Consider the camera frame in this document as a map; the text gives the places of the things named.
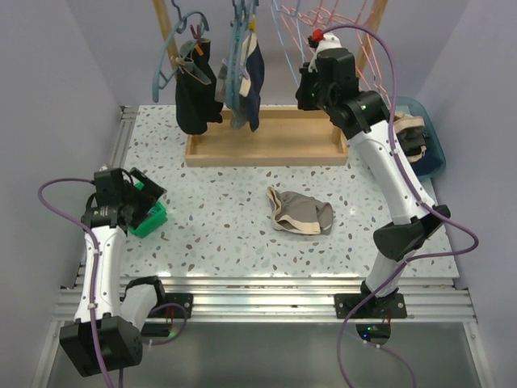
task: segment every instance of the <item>grey wall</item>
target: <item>grey wall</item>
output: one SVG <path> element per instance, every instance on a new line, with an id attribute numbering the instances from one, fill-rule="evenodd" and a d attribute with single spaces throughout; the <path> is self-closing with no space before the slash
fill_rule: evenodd
<path id="1" fill-rule="evenodd" d="M 0 386 L 29 386 L 82 232 L 36 199 L 45 181 L 90 177 L 107 159 L 118 106 L 64 0 L 0 4 Z M 48 198 L 80 215 L 90 188 Z"/>
<path id="2" fill-rule="evenodd" d="M 517 2 L 471 0 L 418 99 L 427 107 L 448 158 L 436 182 L 453 217 L 481 245 L 458 260 L 498 386 L 517 381 Z M 452 233 L 455 247 L 469 238 Z"/>
<path id="3" fill-rule="evenodd" d="M 151 80 L 162 45 L 162 36 L 150 0 L 112 0 L 85 2 L 67 0 L 78 21 L 95 60 L 120 104 L 152 103 Z M 401 74 L 401 92 L 414 96 L 420 90 L 441 49 L 447 42 L 469 0 L 390 0 L 380 34 L 389 42 Z M 213 41 L 211 63 L 217 73 L 230 46 L 229 21 L 233 8 L 230 0 L 178 0 L 185 12 L 203 11 L 210 23 L 207 34 Z M 280 1 L 292 5 L 295 0 Z M 304 0 L 305 8 L 319 2 Z M 339 11 L 356 15 L 362 2 L 342 0 Z M 270 11 L 270 0 L 262 0 L 258 9 L 258 38 L 266 61 L 264 103 L 294 103 L 296 85 L 289 72 Z M 334 0 L 324 2 L 328 7 Z M 348 47 L 355 51 L 356 38 L 340 32 Z M 294 43 L 284 33 L 295 67 L 301 59 Z M 379 57 L 385 78 L 389 68 L 385 56 Z M 162 92 L 160 103 L 174 103 L 174 85 Z"/>

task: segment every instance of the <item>blue basket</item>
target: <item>blue basket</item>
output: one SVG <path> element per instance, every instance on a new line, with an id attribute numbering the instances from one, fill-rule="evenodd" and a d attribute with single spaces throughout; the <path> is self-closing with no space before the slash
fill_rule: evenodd
<path id="1" fill-rule="evenodd" d="M 438 140 L 438 135 L 436 135 L 435 127 L 433 127 L 433 123 L 427 115 L 426 109 L 416 99 L 411 99 L 409 97 L 398 97 L 397 110 L 404 113 L 409 113 L 412 116 L 421 116 L 423 118 L 423 122 L 426 125 L 427 135 L 426 154 L 432 154 L 442 162 L 442 164 L 431 173 L 426 175 L 417 175 L 418 179 L 426 180 L 435 178 L 436 176 L 440 175 L 445 170 L 445 154 L 443 153 L 442 146 Z"/>

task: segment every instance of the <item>fabric garment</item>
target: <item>fabric garment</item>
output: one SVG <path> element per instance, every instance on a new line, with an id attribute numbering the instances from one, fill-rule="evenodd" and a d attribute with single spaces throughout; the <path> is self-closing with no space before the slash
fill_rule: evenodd
<path id="1" fill-rule="evenodd" d="M 189 40 L 179 50 L 184 62 L 179 62 L 176 79 L 176 118 L 179 127 L 189 135 L 200 135 L 208 123 L 222 123 L 223 104 L 215 100 L 216 76 L 208 64 L 210 40 L 202 39 L 198 49 Z"/>
<path id="2" fill-rule="evenodd" d="M 329 234 L 334 222 L 334 210 L 328 202 L 297 192 L 277 192 L 267 188 L 271 202 L 273 229 L 296 234 Z"/>
<path id="3" fill-rule="evenodd" d="M 411 168 L 413 168 L 417 176 L 423 176 L 435 172 L 442 164 L 443 161 L 440 158 L 437 158 L 431 153 L 426 153 L 419 160 L 411 162 Z"/>
<path id="4" fill-rule="evenodd" d="M 242 42 L 240 65 L 244 67 L 245 64 L 249 77 L 246 79 L 243 75 L 240 75 L 239 109 L 232 110 L 233 115 L 230 125 L 234 129 L 241 129 L 249 122 L 250 129 L 254 132 L 260 125 L 260 91 L 264 84 L 265 75 L 264 59 L 254 32 L 251 32 Z M 224 102 L 226 99 L 227 77 L 228 66 L 223 63 L 217 75 L 216 101 Z"/>
<path id="5" fill-rule="evenodd" d="M 403 113 L 399 115 L 394 124 L 397 139 L 408 161 L 417 162 L 427 150 L 423 118 Z"/>

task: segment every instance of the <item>speckled white surface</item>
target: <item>speckled white surface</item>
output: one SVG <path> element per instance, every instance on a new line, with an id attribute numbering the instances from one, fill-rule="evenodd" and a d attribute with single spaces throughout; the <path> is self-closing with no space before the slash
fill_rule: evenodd
<path id="1" fill-rule="evenodd" d="M 141 106 L 125 166 L 168 191 L 169 221 L 144 239 L 130 235 L 122 276 L 367 276 L 376 257 L 373 231 L 389 222 L 385 199 L 360 156 L 344 167 L 186 167 L 174 106 Z M 273 230 L 266 188 L 328 201 L 329 236 Z M 434 196 L 431 182 L 425 189 Z M 449 251 L 444 228 L 422 252 Z M 457 277 L 451 258 L 419 260 L 403 276 Z"/>

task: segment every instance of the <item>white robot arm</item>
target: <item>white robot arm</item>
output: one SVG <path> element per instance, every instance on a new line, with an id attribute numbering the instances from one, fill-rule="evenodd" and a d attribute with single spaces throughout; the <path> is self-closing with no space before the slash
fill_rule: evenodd
<path id="1" fill-rule="evenodd" d="M 131 182 L 124 180 L 124 174 L 129 175 Z M 143 184 L 141 189 L 132 184 L 132 177 Z M 93 335 L 99 337 L 108 371 L 140 364 L 145 319 L 166 298 L 157 276 L 131 281 L 122 302 L 119 295 L 120 260 L 128 228 L 136 229 L 148 217 L 148 211 L 165 190 L 137 169 L 130 173 L 120 168 L 99 171 L 93 183 L 95 194 L 88 200 L 81 221 L 91 229 L 99 251 L 86 233 L 86 273 L 81 301 L 74 323 L 60 331 L 60 344 L 82 376 L 101 372 Z M 98 254 L 96 269 L 95 254 Z M 95 334 L 91 330 L 92 310 L 97 326 Z"/>
<path id="2" fill-rule="evenodd" d="M 350 146 L 359 151 L 370 167 L 388 203 L 392 219 L 390 224 L 373 234 L 379 252 L 372 271 L 361 287 L 364 299 L 384 284 L 404 260 L 414 255 L 442 225 L 421 204 L 426 203 L 445 217 L 450 217 L 450 213 L 446 205 L 435 205 L 425 192 L 397 141 L 394 150 L 391 150 L 388 109 L 375 91 L 359 90 L 354 56 L 341 47 L 332 33 L 319 36 L 318 41 L 311 36 L 309 45 L 316 52 L 311 62 L 300 69 L 301 84 L 296 92 L 298 108 L 325 111 L 330 121 L 343 131 Z M 393 154 L 400 156 L 410 182 L 418 188 L 422 197 L 419 203 L 402 177 Z M 377 291 L 361 310 L 383 310 L 397 296 L 401 274 Z"/>

